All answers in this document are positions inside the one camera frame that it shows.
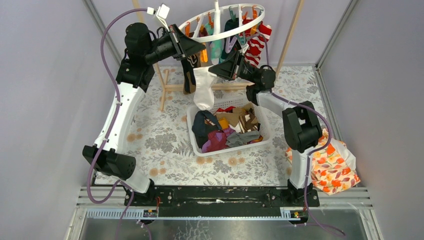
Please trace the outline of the purple clothes peg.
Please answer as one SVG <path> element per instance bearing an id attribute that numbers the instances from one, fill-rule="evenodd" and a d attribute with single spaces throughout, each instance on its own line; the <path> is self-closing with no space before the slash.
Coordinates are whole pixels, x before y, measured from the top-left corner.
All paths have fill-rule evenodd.
<path id="1" fill-rule="evenodd" d="M 237 36 L 229 36 L 225 39 L 224 50 L 227 54 L 229 54 L 232 51 L 237 41 L 238 41 Z"/>

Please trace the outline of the orange clothes peg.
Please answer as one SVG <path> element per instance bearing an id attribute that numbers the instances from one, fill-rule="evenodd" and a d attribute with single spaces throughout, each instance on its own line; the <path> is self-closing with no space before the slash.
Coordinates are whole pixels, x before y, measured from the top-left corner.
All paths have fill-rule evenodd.
<path id="1" fill-rule="evenodd" d="M 208 59 L 208 52 L 207 52 L 207 49 L 203 49 L 201 52 L 200 52 L 200 54 L 199 54 L 199 57 L 200 57 L 200 62 L 201 63 L 208 63 L 208 61 L 209 61 L 209 59 Z"/>

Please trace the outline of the white round clip hanger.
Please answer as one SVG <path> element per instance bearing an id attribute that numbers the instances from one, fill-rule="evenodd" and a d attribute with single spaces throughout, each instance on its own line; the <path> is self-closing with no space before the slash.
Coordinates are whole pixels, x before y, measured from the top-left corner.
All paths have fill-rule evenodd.
<path id="1" fill-rule="evenodd" d="M 199 13 L 179 25 L 179 29 L 185 33 L 186 26 L 190 26 L 190 33 L 193 33 L 191 38 L 199 43 L 208 43 L 216 40 L 223 40 L 227 37 L 236 36 L 244 33 L 249 26 L 243 26 L 242 21 L 246 18 L 251 18 L 257 21 L 256 26 L 263 22 L 266 15 L 264 6 L 258 3 L 237 3 L 230 5 L 220 5 L 218 0 L 213 1 L 212 9 Z M 225 30 L 225 23 L 231 16 L 236 18 L 236 27 L 230 30 Z M 200 36 L 202 27 L 207 23 L 214 22 L 220 25 L 220 33 L 217 35 Z"/>

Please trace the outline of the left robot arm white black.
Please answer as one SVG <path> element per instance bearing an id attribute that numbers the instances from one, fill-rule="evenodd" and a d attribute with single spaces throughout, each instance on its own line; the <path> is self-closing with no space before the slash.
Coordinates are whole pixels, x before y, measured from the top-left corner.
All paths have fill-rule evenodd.
<path id="1" fill-rule="evenodd" d="M 148 206 L 155 200 L 155 192 L 149 188 L 152 181 L 135 170 L 135 157 L 124 154 L 131 120 L 155 75 L 154 64 L 169 57 L 180 61 L 206 47 L 175 24 L 159 38 L 144 23 L 130 24 L 125 29 L 124 42 L 124 59 L 112 79 L 115 94 L 109 114 L 94 144 L 84 146 L 82 155 L 94 170 L 119 179 L 136 192 L 142 205 Z"/>

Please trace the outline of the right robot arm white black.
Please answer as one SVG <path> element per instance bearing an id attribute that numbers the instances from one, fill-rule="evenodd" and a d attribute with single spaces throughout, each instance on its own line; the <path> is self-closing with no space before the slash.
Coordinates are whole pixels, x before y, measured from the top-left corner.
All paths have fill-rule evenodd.
<path id="1" fill-rule="evenodd" d="M 247 99 L 282 119 L 284 139 L 292 153 L 291 175 L 283 196 L 291 205 L 301 205 L 313 188 L 311 154 L 323 135 L 314 105 L 310 101 L 292 102 L 273 93 L 277 76 L 274 69 L 269 65 L 255 67 L 240 52 L 233 53 L 208 71 L 221 79 L 241 78 L 251 82 L 246 87 Z"/>

